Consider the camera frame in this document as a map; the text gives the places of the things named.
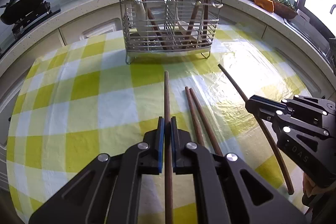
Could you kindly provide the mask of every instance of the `table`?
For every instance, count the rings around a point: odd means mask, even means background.
[[[17,214],[31,214],[99,153],[111,156],[140,142],[163,116],[164,71],[169,71],[170,112],[180,129],[194,129],[184,93],[196,95],[223,154],[234,152],[299,209],[302,170],[286,155],[295,194],[288,196],[275,156],[244,102],[217,64],[245,94],[273,100],[309,96],[286,61],[241,26],[221,25],[211,55],[136,59],[125,63],[121,31],[62,47],[31,67],[11,118],[7,172]],[[205,145],[213,152],[204,134]],[[196,223],[191,175],[173,176],[174,223]],[[139,223],[164,223],[164,174],[143,176]]]

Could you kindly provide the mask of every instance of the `black pan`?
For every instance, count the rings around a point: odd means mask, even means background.
[[[9,0],[6,5],[0,7],[6,7],[0,19],[6,25],[12,25],[30,12],[36,10],[43,1],[44,0]]]

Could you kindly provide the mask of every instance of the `tablecloth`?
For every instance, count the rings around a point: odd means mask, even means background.
[[[288,196],[275,156],[244,102],[217,64],[248,97],[273,100],[309,95],[292,68],[244,26],[221,25],[204,59],[200,54],[125,63],[121,31],[82,40],[38,58],[11,117],[7,171],[17,214],[31,214],[99,153],[111,156],[157,127],[164,109],[164,71],[170,77],[171,115],[194,129],[184,87],[196,92],[223,154],[234,152],[304,210],[302,170],[286,155],[295,194]],[[206,146],[213,151],[206,134]],[[174,223],[197,223],[191,175],[173,176]],[[139,223],[164,223],[164,174],[143,176]]]

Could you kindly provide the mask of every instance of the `orange cloth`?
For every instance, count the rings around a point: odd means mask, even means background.
[[[254,0],[254,2],[255,2],[256,5],[265,9],[268,12],[270,12],[270,13],[274,12],[273,1],[271,1],[271,0]]]

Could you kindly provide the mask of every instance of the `metal wire basket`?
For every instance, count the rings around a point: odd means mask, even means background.
[[[126,63],[158,53],[208,58],[222,6],[222,0],[120,0]]]

